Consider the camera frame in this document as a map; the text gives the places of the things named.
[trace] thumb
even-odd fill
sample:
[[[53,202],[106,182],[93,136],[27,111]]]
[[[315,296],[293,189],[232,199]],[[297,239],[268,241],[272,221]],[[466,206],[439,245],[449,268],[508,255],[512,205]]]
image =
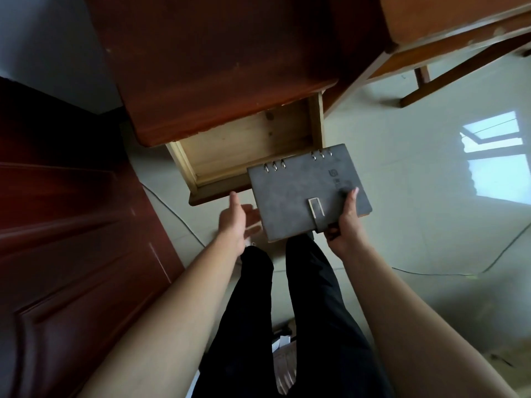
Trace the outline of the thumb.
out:
[[[358,187],[349,192],[347,199],[345,200],[345,205],[343,206],[343,214],[349,214],[351,212],[356,213],[356,197],[359,192],[360,189]]]
[[[239,206],[240,206],[240,198],[238,197],[238,194],[236,194],[234,191],[231,191],[230,196],[229,196],[230,210],[233,211]]]

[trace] open drawer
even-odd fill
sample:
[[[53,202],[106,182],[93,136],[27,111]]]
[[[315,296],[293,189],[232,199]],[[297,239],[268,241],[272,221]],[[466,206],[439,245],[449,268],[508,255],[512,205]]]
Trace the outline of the open drawer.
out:
[[[247,167],[324,147],[321,93],[166,144],[190,205],[251,188]]]

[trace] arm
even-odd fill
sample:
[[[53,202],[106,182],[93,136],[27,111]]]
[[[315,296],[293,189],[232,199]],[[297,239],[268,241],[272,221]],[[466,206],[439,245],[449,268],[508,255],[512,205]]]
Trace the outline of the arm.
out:
[[[398,396],[514,397],[488,362],[397,276],[368,242],[357,189],[339,230],[327,233],[343,261]]]
[[[230,194],[219,233],[118,342],[80,397],[184,396],[201,361],[244,239],[260,230],[249,204]]]

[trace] notebook cover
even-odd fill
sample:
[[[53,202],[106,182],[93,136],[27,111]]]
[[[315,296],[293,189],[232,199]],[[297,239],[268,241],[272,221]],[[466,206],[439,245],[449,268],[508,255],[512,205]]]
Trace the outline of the notebook cover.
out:
[[[344,144],[249,167],[247,171],[269,241],[311,230],[323,231],[337,223],[346,195],[356,187],[360,188],[356,202],[358,216],[372,211]],[[319,199],[312,200],[316,219],[308,201],[315,198]]]

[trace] forearm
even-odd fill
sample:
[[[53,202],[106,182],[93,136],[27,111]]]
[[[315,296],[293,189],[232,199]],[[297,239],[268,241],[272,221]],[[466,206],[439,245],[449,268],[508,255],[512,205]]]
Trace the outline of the forearm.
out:
[[[515,396],[371,246],[352,243],[343,263],[399,396]]]
[[[128,331],[82,397],[184,396],[230,280],[236,249],[220,234]]]

